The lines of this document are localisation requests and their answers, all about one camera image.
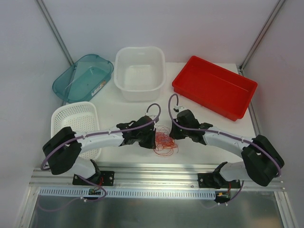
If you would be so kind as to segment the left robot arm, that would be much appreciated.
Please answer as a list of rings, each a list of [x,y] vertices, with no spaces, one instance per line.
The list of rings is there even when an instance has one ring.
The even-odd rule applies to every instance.
[[[41,165],[53,175],[72,173],[75,184],[100,185],[105,180],[93,159],[83,159],[81,154],[105,147],[121,147],[138,143],[140,147],[155,149],[155,122],[145,115],[137,121],[119,123],[103,132],[77,133],[71,127],[62,128],[44,146],[46,159]]]

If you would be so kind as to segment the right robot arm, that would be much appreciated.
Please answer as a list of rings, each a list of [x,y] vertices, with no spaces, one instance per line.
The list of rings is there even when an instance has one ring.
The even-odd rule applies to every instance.
[[[234,181],[252,180],[266,187],[281,175],[285,162],[271,142],[263,135],[242,137],[220,130],[209,123],[200,123],[189,109],[175,108],[170,137],[175,140],[190,138],[195,143],[214,146],[242,159],[222,162],[212,173],[201,178],[209,188],[220,189]]]

